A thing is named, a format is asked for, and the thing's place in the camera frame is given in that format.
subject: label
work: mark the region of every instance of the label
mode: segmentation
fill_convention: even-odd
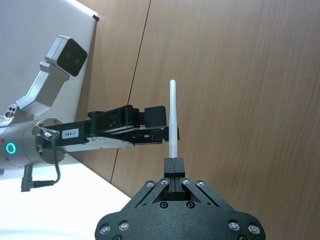
[[[73,139],[77,137],[79,137],[79,128],[62,131],[62,139]]]

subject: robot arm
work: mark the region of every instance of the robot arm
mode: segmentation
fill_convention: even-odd
[[[139,112],[127,105],[107,112],[90,112],[89,120],[65,124],[56,118],[34,120],[34,115],[51,108],[64,82],[70,75],[78,75],[87,56],[73,39],[58,35],[45,56],[46,61],[40,63],[40,71],[27,94],[10,105],[0,118],[0,173],[5,169],[24,168],[23,192],[58,182],[58,163],[67,152],[128,149],[168,141],[163,106]],[[47,164],[55,165],[57,180],[33,181],[33,166]]]

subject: black mechanical linkage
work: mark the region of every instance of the black mechanical linkage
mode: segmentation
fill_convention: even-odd
[[[133,145],[162,144],[169,140],[166,108],[164,106],[148,107],[144,112],[132,105],[125,105],[110,111],[93,111],[88,113],[90,119],[47,126],[57,130],[60,137],[56,146],[82,145],[85,151],[88,138],[108,138],[132,143]],[[44,141],[44,149],[51,149],[49,141]]]

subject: white surface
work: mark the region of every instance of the white surface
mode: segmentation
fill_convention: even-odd
[[[75,0],[0,1],[0,115],[24,96],[35,80],[57,35],[73,38],[88,53],[94,12]],[[75,119],[87,62],[64,83],[52,108],[36,119]]]
[[[170,80],[169,158],[178,157],[176,81]]]
[[[0,240],[94,240],[106,214],[130,200],[84,165],[61,165],[54,186],[20,192],[22,170],[0,180]],[[33,180],[54,180],[53,166],[33,170]]]

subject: metal plate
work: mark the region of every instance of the metal plate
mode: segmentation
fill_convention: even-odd
[[[194,208],[187,207],[188,201],[167,201],[168,207],[161,208],[160,202],[129,208],[103,217],[95,231],[96,240],[264,240],[265,232],[252,215],[235,210],[194,202]],[[240,225],[238,231],[229,228],[233,220]],[[127,221],[129,228],[119,230],[119,224]],[[260,234],[248,230],[250,224],[259,226]],[[100,228],[108,225],[108,234],[101,234]]]
[[[131,142],[104,136],[88,137],[87,140],[89,140],[89,142],[59,146],[57,149],[65,152],[79,152],[95,149],[131,149],[134,147]]]

